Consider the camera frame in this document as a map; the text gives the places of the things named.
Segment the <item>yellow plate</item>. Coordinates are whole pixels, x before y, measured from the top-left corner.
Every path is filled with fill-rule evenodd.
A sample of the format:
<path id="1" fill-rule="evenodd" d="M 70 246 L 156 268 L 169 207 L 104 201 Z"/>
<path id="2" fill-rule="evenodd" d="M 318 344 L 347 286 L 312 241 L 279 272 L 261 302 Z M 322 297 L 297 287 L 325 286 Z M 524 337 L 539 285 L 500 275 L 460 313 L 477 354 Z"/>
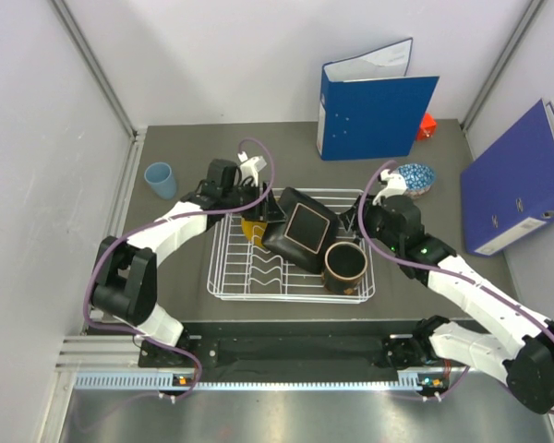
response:
<path id="1" fill-rule="evenodd" d="M 241 230 L 248 240 L 248 242 L 254 246 L 263 248 L 262 237 L 268 223 L 264 221 L 248 221 L 244 218 L 241 219 Z"/>

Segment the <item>black square plate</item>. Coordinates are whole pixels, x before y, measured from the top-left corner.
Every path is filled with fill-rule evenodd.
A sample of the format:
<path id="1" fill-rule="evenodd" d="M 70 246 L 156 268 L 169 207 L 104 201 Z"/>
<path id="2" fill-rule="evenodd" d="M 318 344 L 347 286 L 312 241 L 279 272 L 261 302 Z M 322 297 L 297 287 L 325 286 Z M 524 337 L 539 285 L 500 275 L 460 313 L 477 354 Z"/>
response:
<path id="1" fill-rule="evenodd" d="M 309 195 L 287 187 L 278 200 L 286 220 L 269 223 L 263 246 L 312 274 L 320 274 L 339 229 L 335 212 Z"/>

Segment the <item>white wire dish rack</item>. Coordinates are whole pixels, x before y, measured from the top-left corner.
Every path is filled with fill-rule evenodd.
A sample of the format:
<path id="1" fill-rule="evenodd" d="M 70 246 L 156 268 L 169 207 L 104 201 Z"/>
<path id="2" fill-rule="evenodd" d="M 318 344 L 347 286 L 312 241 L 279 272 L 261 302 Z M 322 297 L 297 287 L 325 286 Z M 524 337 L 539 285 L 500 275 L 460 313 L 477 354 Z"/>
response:
<path id="1" fill-rule="evenodd" d="M 359 304 L 376 292 L 372 251 L 342 216 L 359 189 L 275 188 L 273 215 L 214 227 L 207 289 L 223 300 Z"/>

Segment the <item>blue patterned bowl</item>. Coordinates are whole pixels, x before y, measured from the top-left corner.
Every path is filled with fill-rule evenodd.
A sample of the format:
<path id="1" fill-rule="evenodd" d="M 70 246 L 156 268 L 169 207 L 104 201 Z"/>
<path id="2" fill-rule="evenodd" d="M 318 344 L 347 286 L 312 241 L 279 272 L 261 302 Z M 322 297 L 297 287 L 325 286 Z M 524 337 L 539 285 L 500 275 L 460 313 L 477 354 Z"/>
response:
<path id="1" fill-rule="evenodd" d="M 404 179 L 407 191 L 412 194 L 428 192 L 436 180 L 434 170 L 422 163 L 403 164 L 396 172 Z"/>

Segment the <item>light blue cup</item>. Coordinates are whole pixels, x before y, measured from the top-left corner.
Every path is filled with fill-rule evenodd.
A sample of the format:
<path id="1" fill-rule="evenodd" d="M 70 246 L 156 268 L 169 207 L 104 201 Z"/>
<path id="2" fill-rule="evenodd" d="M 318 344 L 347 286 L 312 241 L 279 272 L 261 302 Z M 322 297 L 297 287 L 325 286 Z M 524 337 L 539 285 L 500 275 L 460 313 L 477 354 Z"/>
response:
<path id="1" fill-rule="evenodd" d="M 159 198 L 170 200 L 175 197 L 177 184 L 168 163 L 155 162 L 149 165 L 144 172 L 144 179 Z"/>

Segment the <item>brown floral patterned bowl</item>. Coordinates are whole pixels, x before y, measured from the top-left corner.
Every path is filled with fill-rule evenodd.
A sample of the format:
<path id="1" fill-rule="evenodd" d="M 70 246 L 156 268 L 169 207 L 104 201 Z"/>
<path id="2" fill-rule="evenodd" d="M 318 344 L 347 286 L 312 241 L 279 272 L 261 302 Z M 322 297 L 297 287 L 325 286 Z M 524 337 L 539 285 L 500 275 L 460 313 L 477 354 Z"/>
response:
<path id="1" fill-rule="evenodd" d="M 411 199 L 418 199 L 423 197 L 430 189 L 430 186 L 418 189 L 407 189 L 404 194 Z"/>

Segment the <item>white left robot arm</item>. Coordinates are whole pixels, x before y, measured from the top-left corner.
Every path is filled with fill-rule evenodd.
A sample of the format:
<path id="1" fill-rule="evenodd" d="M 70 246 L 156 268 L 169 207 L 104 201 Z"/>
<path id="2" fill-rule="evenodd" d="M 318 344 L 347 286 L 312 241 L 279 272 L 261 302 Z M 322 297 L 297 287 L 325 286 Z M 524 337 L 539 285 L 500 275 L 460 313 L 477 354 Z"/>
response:
<path id="1" fill-rule="evenodd" d="M 207 176 L 162 217 L 101 242 L 90 277 L 86 306 L 95 307 L 139 335 L 157 341 L 169 365 L 184 364 L 191 353 L 183 324 L 158 304 L 158 267 L 187 241 L 206 233 L 227 214 L 253 222 L 284 219 L 272 194 L 272 181 L 259 173 L 272 160 L 238 154 L 238 161 L 213 160 Z"/>

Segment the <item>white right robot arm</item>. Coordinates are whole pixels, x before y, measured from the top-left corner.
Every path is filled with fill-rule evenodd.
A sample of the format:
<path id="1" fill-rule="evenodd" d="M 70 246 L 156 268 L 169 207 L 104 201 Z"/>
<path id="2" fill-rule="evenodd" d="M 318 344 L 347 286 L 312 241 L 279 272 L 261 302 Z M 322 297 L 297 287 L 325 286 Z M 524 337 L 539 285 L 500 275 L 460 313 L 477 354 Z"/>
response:
<path id="1" fill-rule="evenodd" d="M 423 365 L 448 359 L 473 367 L 495 378 L 530 411 L 554 415 L 554 319 L 519 304 L 454 248 L 426 233 L 393 161 L 368 182 L 380 183 L 380 191 L 357 198 L 341 216 L 344 228 L 484 328 L 473 332 L 440 316 L 423 320 L 413 332 L 415 359 Z"/>

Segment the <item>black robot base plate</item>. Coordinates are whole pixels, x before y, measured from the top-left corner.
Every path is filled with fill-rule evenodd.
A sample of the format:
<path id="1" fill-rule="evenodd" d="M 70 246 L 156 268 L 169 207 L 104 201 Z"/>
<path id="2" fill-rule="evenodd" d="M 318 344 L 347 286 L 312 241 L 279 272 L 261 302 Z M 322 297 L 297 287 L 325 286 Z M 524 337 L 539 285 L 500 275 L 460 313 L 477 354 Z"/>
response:
<path id="1" fill-rule="evenodd" d="M 441 365 L 425 333 L 443 320 L 262 320 L 187 322 L 174 349 L 211 371 L 240 362 L 357 361 L 377 368 Z"/>

